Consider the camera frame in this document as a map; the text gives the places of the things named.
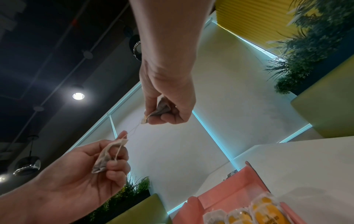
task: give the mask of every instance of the ceiling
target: ceiling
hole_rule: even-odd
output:
[[[123,33],[125,26],[137,33],[127,3],[2,1],[8,23],[0,25],[1,170],[12,173],[28,155],[31,134],[39,135],[32,154],[47,166],[139,81],[140,62]],[[85,59],[90,50],[93,58]],[[81,101],[71,97],[74,84],[84,87]],[[35,113],[37,105],[44,111]]]

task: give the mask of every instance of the green plant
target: green plant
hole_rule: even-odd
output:
[[[278,41],[282,54],[266,69],[277,80],[275,90],[281,94],[296,89],[354,27],[354,0],[294,0],[292,4],[299,31]]]
[[[148,190],[150,187],[150,179],[149,177],[145,177],[142,179],[136,180],[136,177],[133,179],[132,176],[126,178],[126,184],[124,187],[113,197],[108,199],[103,205],[97,208],[95,211],[91,212],[87,217],[90,222],[95,221],[97,216],[100,216],[107,211],[111,207],[114,207],[120,202],[125,200],[129,200],[129,198],[142,193],[145,190]]]

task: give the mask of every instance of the ceiling pipe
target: ceiling pipe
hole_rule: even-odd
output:
[[[113,25],[119,20],[119,18],[122,16],[122,14],[125,12],[125,10],[127,10],[127,8],[129,7],[129,2],[124,6],[123,10],[118,14],[118,16],[111,22],[111,24],[109,25],[109,27],[106,29],[106,31],[103,32],[103,34],[100,36],[100,38],[96,41],[96,43],[93,45],[93,47],[90,49],[90,52],[93,51],[98,44],[102,41],[102,39],[104,38],[104,36],[108,33],[108,31],[113,27]],[[74,69],[68,74],[66,75],[66,77],[59,83],[59,85],[49,94],[49,96],[40,104],[40,106],[43,106],[49,99],[50,97],[52,97],[52,95],[63,85],[63,83],[76,71],[76,69],[86,60],[85,57],[82,58],[82,60],[74,67]],[[24,130],[26,129],[26,127],[29,125],[29,123],[31,122],[31,120],[35,117],[35,115],[37,114],[37,112],[35,111],[33,113],[33,115],[30,117],[30,119],[26,122],[25,126],[21,129],[21,131],[19,132],[19,134],[15,137],[15,139],[6,147],[6,149],[4,150],[5,152],[18,140],[18,138],[21,136],[21,134],[24,132]]]
[[[78,11],[78,13],[76,14],[76,16],[74,17],[73,21],[76,21],[79,19],[79,17],[82,15],[82,13],[85,11],[87,5],[89,4],[90,0],[87,0],[82,7],[80,8],[80,10]],[[8,98],[11,100],[22,100],[25,95],[28,93],[28,91],[30,90],[30,88],[33,86],[33,84],[35,83],[35,81],[38,79],[39,75],[42,73],[43,69],[46,67],[46,65],[48,64],[48,62],[52,59],[54,53],[56,52],[56,50],[61,46],[61,44],[63,43],[64,39],[66,38],[66,36],[69,34],[70,30],[73,28],[73,23],[70,23],[70,25],[66,28],[65,32],[63,33],[63,35],[59,38],[59,40],[57,41],[57,43],[55,44],[52,52],[46,57],[46,59],[44,60],[44,62],[42,63],[42,65],[40,66],[40,68],[37,70],[37,72],[35,73],[31,83],[26,87],[25,91],[22,93],[20,98],[15,98],[15,97],[11,97],[11,96],[7,96],[7,95],[0,95],[0,97],[3,98]]]

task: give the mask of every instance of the yellow corrugated panel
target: yellow corrugated panel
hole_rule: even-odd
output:
[[[287,26],[293,13],[287,14],[292,0],[217,0],[216,18],[219,26],[279,55],[269,42],[292,37],[298,29]]]

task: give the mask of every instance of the person's right hand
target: person's right hand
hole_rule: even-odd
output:
[[[151,116],[149,124],[180,124],[187,122],[195,105],[195,92],[191,74],[171,76],[166,72],[155,72],[143,59],[140,68],[140,81],[145,97],[145,115],[149,115],[157,107],[157,98],[165,96],[171,101],[171,113]]]

